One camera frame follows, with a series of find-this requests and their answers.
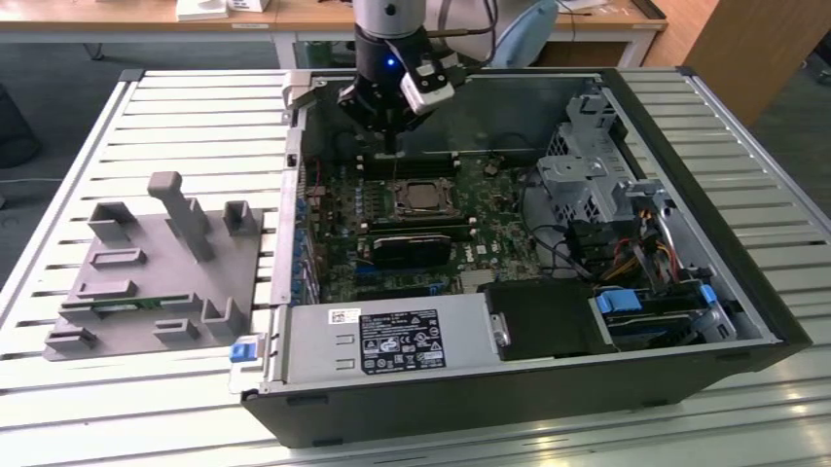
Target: robotic arm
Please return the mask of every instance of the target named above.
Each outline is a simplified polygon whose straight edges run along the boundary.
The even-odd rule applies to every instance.
[[[473,70],[526,66],[557,14],[554,0],[353,0],[353,8],[357,76],[337,103],[380,133],[386,154],[464,83],[456,52],[481,60]]]

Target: black bin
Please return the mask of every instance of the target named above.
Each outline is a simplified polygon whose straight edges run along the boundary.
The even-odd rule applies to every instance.
[[[30,132],[12,96],[0,85],[0,168],[13,167],[28,161],[40,142]]]

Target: cpu socket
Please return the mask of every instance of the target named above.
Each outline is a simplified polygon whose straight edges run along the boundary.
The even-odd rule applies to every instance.
[[[394,199],[394,217],[446,218],[458,215],[453,206],[453,183],[437,180],[402,180],[390,187]]]

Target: cable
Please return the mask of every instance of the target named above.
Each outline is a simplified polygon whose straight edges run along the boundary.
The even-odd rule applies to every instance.
[[[672,274],[672,279],[675,279],[675,282],[677,282],[677,256],[675,255],[675,250],[670,246],[666,247],[658,241],[656,241],[656,246],[666,256],[666,259],[669,261],[669,272]]]
[[[496,34],[496,20],[493,16],[493,12],[490,10],[490,5],[488,4],[488,0],[481,0],[484,3],[484,11],[488,15],[488,27],[481,29],[441,29],[438,31],[426,31],[426,37],[432,38],[445,38],[445,37],[462,37],[462,36],[478,36],[481,34],[486,34],[488,32]]]
[[[0,184],[5,183],[26,183],[26,182],[62,182],[62,178],[18,178],[14,180],[0,180]]]
[[[625,244],[628,244],[630,238],[622,238],[617,244],[613,246],[613,261],[610,262],[613,265],[617,264],[617,255],[620,254],[620,247]]]
[[[560,240],[557,243],[554,243],[554,251],[557,251],[557,247],[560,245],[565,245],[565,240]],[[557,270],[557,255],[552,255],[552,257],[550,257],[550,277],[554,276],[556,270]]]
[[[548,243],[545,243],[542,240],[540,240],[540,238],[536,236],[534,232],[541,229],[542,227],[556,227],[557,229],[561,228],[561,226],[553,226],[553,225],[544,225],[544,226],[536,226],[533,229],[530,229],[528,227],[528,220],[524,217],[524,198],[525,198],[525,194],[526,194],[526,190],[528,190],[528,180],[530,178],[530,173],[533,172],[533,170],[536,169],[536,165],[530,165],[530,167],[528,168],[528,170],[525,171],[525,175],[524,175],[524,179],[521,181],[521,193],[518,195],[518,218],[521,219],[521,226],[524,227],[525,231],[528,232],[528,234],[533,237],[533,240],[536,240],[536,244],[538,246],[541,246],[545,250],[550,251],[550,253],[557,256],[557,258],[560,258],[562,261],[565,261],[568,263],[568,265],[570,266],[570,268],[576,271],[576,273],[586,280],[593,281],[594,280],[594,276],[592,275],[592,273],[585,270],[576,261],[573,261],[562,252],[557,251],[557,249],[550,246]]]
[[[490,52],[474,65],[466,68],[466,71],[476,71],[484,68],[490,64],[493,60],[493,55],[496,54],[496,23],[498,22],[498,0],[492,0],[492,4],[488,3],[488,0],[481,0],[484,3],[484,11],[486,12],[488,19],[490,20],[490,24],[493,28],[490,29]]]
[[[573,43],[576,42],[576,25],[573,24],[573,17],[578,17],[582,15],[574,13],[573,10],[570,10],[570,7],[568,7],[565,3],[561,2],[561,0],[557,0],[557,3],[562,8],[568,10],[566,15],[570,18],[570,44],[568,45],[568,52],[565,54],[565,66],[568,66],[568,63],[570,62],[570,51],[573,50]]]
[[[533,146],[533,144],[530,144],[530,141],[528,140],[524,134],[514,132],[514,131],[508,131],[493,136],[493,138],[490,138],[490,141],[488,142],[486,151],[497,158],[504,158],[505,156],[508,156],[508,155],[500,154],[500,149],[497,148],[497,146],[504,140],[509,138],[516,138],[518,141],[521,141],[521,144],[524,145],[525,148],[528,148],[526,149],[528,151],[536,151],[537,148]]]
[[[562,227],[562,226],[557,226],[554,224],[540,224],[533,229],[530,229],[530,233],[533,234],[540,229],[550,229],[552,231],[557,231],[561,234],[564,234],[564,232],[565,232],[565,227]]]
[[[610,270],[609,272],[606,272],[605,274],[602,274],[602,276],[600,277],[601,280],[608,281],[610,280],[614,276],[620,275],[620,274],[625,274],[626,272],[629,272],[630,270],[633,270],[638,265],[637,262],[637,258],[632,257],[628,259],[628,261],[625,263],[622,263],[618,267],[616,267],[613,270]]]

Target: connector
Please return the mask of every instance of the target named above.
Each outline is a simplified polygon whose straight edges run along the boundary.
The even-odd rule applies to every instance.
[[[642,309],[637,294],[632,289],[606,290],[601,292],[594,302],[602,314]]]

